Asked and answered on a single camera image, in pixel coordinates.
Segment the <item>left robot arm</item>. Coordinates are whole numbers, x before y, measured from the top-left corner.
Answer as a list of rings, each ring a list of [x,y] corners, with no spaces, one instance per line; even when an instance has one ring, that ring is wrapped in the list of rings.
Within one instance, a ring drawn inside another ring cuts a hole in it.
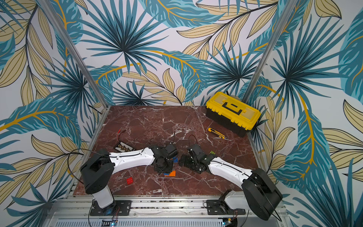
[[[125,153],[100,150],[80,168],[85,192],[93,196],[100,209],[111,212],[116,208],[115,199],[108,187],[113,174],[138,166],[152,166],[158,174],[170,174],[177,156],[178,151],[173,143]]]

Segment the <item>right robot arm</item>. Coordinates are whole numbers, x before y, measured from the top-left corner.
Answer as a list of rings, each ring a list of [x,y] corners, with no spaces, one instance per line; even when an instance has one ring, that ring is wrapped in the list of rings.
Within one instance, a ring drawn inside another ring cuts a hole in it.
[[[198,144],[191,145],[188,153],[182,155],[179,166],[199,174],[208,172],[222,177],[240,188],[238,192],[226,191],[217,200],[208,200],[206,203],[210,215],[237,215],[251,211],[265,221],[271,216],[280,218],[276,208],[283,196],[263,169],[238,167],[215,154],[206,154]]]

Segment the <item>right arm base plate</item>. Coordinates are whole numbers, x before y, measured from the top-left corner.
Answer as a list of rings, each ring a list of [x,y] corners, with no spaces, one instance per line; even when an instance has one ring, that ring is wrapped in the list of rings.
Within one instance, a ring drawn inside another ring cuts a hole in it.
[[[233,210],[228,207],[224,201],[220,200],[206,200],[205,208],[208,210],[208,215],[245,215],[246,210],[236,209]]]

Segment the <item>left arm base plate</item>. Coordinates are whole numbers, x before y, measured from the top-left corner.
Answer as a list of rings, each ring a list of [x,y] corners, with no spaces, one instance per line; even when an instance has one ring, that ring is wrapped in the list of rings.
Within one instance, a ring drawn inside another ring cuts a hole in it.
[[[97,201],[93,202],[90,216],[128,216],[130,213],[131,201],[113,201],[105,208],[101,208]]]

